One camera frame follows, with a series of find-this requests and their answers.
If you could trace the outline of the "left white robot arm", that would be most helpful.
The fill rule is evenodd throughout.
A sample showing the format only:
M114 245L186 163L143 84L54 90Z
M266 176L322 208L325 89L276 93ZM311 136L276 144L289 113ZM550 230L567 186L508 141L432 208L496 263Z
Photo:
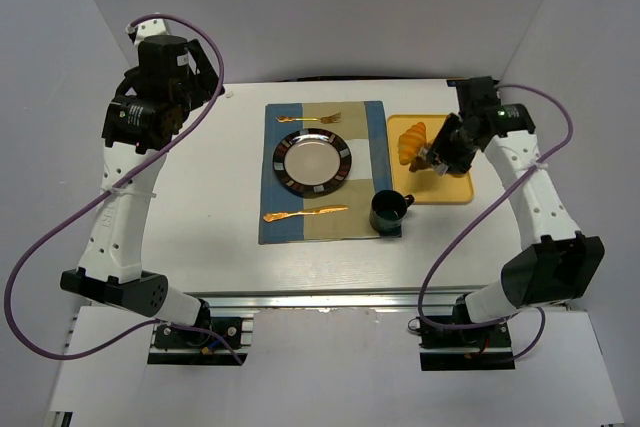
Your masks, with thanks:
M154 186L192 110L209 101L219 78L198 40L152 35L138 47L108 105L101 192L79 265L61 275L63 290L161 321L207 328L205 301L142 267L141 250Z

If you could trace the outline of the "brown chocolate croissant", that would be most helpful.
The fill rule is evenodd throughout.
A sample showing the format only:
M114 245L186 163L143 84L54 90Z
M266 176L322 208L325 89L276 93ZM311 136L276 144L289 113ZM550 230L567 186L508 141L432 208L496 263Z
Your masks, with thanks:
M418 171L430 169L432 166L433 164L429 157L423 157L418 155L409 163L409 171L418 172Z

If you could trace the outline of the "silver metal tongs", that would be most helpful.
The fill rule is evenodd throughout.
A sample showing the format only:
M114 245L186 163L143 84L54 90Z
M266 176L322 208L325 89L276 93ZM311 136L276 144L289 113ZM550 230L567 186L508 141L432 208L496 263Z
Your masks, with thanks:
M431 151L431 146L429 144L425 144L418 152L417 156L429 157L433 166L430 169L433 169L438 175L444 175L448 171L448 166L443 163L438 156Z

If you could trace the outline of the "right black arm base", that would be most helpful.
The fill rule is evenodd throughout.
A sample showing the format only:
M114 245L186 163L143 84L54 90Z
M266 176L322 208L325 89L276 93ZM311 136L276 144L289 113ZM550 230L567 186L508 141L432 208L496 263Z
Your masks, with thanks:
M407 324L419 338L420 367L425 372L514 370L515 360L505 323L474 330L443 330L419 318Z

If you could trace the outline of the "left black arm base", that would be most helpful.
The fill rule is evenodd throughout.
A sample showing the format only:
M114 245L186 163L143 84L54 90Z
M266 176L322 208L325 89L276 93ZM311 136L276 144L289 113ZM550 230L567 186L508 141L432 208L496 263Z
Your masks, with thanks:
M222 337L244 362L252 341L253 319L246 316L214 315L210 329ZM160 324L153 330L148 365L165 366L231 366L240 364L215 336L177 329Z

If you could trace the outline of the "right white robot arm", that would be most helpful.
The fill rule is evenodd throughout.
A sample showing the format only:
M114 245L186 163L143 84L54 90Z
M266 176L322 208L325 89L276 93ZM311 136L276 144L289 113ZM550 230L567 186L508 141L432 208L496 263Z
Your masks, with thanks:
M550 175L547 152L538 147L536 126L522 104L505 104L490 77L455 84L458 110L449 115L423 157L440 175L464 174L483 153L504 187L503 194L456 238L460 243L502 203L514 213L522 251L506 263L497 281L461 296L447 324L428 317L436 329L488 328L521 310L582 297L604 257L597 236L586 236L571 218Z

